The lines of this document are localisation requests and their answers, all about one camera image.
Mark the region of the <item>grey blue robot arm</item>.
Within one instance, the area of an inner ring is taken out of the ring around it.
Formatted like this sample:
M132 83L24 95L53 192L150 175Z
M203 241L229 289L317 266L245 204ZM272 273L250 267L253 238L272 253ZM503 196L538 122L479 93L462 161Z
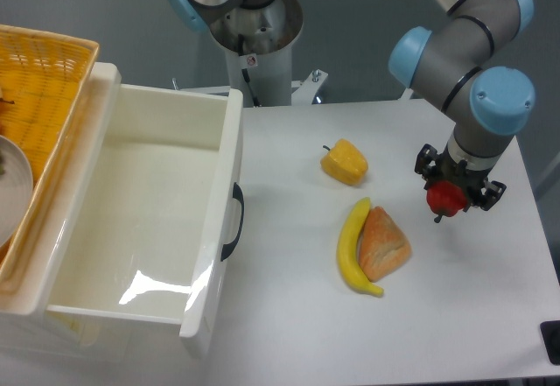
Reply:
M530 79L485 63L530 23L533 0L437 0L450 18L439 32L416 27L393 48L388 70L454 121L442 151L425 145L416 173L437 217L488 210L506 187L488 179L535 105ZM168 0L183 24L210 32L226 56L229 83L249 107L294 103L291 48L303 27L297 0Z

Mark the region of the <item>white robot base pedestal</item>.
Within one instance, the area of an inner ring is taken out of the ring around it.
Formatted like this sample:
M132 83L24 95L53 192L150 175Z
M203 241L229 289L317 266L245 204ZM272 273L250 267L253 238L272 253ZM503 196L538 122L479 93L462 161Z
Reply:
M229 85L242 92L244 106L291 104L292 47L303 23L297 0L274 0L258 10L236 8L210 25Z

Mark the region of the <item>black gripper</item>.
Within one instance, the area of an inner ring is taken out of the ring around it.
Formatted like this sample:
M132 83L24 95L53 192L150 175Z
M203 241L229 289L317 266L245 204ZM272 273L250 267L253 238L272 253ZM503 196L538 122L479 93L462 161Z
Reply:
M446 146L440 155L430 144L425 144L416 156L414 171L424 180L424 189L441 185L441 193L450 196L466 211L476 207L489 211L502 197L507 186L487 179L489 169L473 170L463 160L456 162Z

